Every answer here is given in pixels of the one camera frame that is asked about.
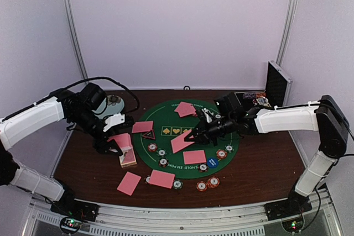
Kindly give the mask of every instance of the poker chip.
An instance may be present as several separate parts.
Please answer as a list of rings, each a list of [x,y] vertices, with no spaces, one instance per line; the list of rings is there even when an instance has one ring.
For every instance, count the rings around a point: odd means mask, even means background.
[[[209,188],[216,188],[218,187],[220,184],[220,180],[218,177],[212,177],[212,178],[209,178],[209,180],[207,181],[207,185]]]
[[[215,158],[208,158],[206,165],[208,165],[209,168],[216,168],[218,167],[219,162]]]
[[[200,192],[204,192],[205,190],[207,190],[208,186],[205,182],[200,181],[197,183],[197,190]]]
[[[145,183],[150,184],[150,176],[145,177]]]
[[[166,150],[164,150],[164,149],[159,149],[159,150],[157,151],[157,155],[159,155],[160,157],[164,157],[164,156],[167,155],[167,152],[166,152]]]
[[[165,167],[167,167],[167,165],[168,165],[168,160],[167,159],[160,159],[159,160],[159,165],[160,165],[160,167],[162,167],[162,168],[165,168]]]
[[[174,188],[174,189],[179,190],[179,189],[182,189],[182,187],[183,187],[182,181],[180,181],[180,180],[174,180],[174,182],[173,182],[173,188]]]
[[[157,148],[158,147],[157,147],[157,145],[155,143],[151,143],[151,144],[148,145],[148,150],[150,152],[155,152],[157,150]]]
[[[205,163],[199,164],[198,170],[200,172],[206,172],[206,171],[208,171],[208,166]]]
[[[231,153],[231,152],[233,152],[233,146],[232,145],[227,145],[225,147],[225,150],[226,150],[226,152]]]
[[[216,152],[216,156],[218,159],[222,160],[227,157],[227,153],[222,149],[218,149],[218,151]]]

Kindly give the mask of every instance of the metal frame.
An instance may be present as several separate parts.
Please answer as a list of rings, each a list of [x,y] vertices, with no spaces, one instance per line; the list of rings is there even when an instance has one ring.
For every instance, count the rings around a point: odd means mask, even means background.
[[[84,59],[82,58],[79,40],[77,38],[74,17],[72,15],[71,2],[70,0],[63,0],[63,1],[64,1],[65,11],[66,11],[67,23],[69,24],[70,38],[71,38],[72,46],[74,48],[75,57],[76,57],[77,64],[79,66],[80,74],[82,78],[88,78]]]
[[[294,20],[297,5],[298,5],[298,0],[289,0],[288,13],[285,20],[283,36],[280,42],[280,47],[277,56],[277,64],[279,66],[282,65],[284,60],[284,55],[288,46],[288,41],[290,38],[290,30],[291,30],[291,26],[293,25],[293,20]]]
[[[334,209],[333,202],[327,191],[319,191],[322,200],[321,210],[330,235],[342,236],[342,230]],[[313,210],[318,208],[316,193],[310,195]],[[227,235],[265,235],[264,227],[280,220],[268,221],[264,211],[264,203],[247,204],[234,207],[192,208],[192,209],[162,209],[137,208],[99,204],[96,222],[86,223],[80,230],[89,235],[140,235],[140,236],[227,236]],[[50,205],[42,199],[33,198],[30,212],[22,235],[32,235],[36,221],[54,226],[64,217],[50,212]]]

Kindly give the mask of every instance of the blue poker chip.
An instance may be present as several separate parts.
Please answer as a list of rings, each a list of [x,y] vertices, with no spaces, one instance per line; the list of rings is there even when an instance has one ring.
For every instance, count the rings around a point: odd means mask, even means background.
[[[206,165],[208,165],[209,168],[216,168],[219,165],[219,162],[217,161],[216,158],[209,158],[206,161]]]

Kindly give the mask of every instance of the metal base plate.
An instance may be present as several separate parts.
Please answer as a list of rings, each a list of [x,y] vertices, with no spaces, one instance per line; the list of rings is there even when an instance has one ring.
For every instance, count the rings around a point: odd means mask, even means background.
[[[300,214],[299,209],[289,209],[288,201],[276,201],[273,203],[268,203],[264,205],[265,213],[267,214],[268,220],[273,221],[275,219],[283,219],[291,216]],[[312,210],[311,203],[307,202],[302,206],[303,212]]]

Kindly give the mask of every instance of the circular mat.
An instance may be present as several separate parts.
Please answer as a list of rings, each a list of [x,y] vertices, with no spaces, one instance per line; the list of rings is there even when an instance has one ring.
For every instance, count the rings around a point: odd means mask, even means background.
[[[174,112],[180,102],[191,103],[195,107],[195,109],[207,108],[211,112],[214,112],[214,114],[218,113],[215,105],[204,101],[198,101],[194,99],[179,99],[163,102],[148,110],[139,120],[154,121],[153,130],[155,140],[144,138],[143,135],[145,133],[133,134],[134,149],[140,156],[140,158],[149,167],[155,170],[175,174],[176,178],[194,179],[212,175],[227,166],[227,164],[229,164],[231,160],[235,157],[235,154],[238,149],[239,136],[236,133],[232,133],[225,136],[225,138],[223,139],[218,139],[217,146],[214,146],[213,144],[193,144],[183,149],[182,151],[173,154],[171,140],[179,136],[186,130],[192,129],[199,122],[198,117],[187,116],[180,118],[178,113]],[[156,150],[155,152],[149,151],[149,144],[156,144],[158,146],[158,150]],[[227,156],[224,159],[218,159],[216,155],[217,151],[220,149],[226,151],[226,146],[228,145],[232,145],[233,151],[230,153],[225,152]],[[204,150],[207,161],[210,158],[214,158],[214,160],[217,161],[217,167],[208,167],[206,172],[200,172],[198,169],[198,164],[184,164],[184,151],[201,149]],[[159,164],[162,158],[161,156],[159,156],[158,151],[160,150],[166,151],[166,155],[164,155],[163,158],[168,160],[167,167],[162,167]]]

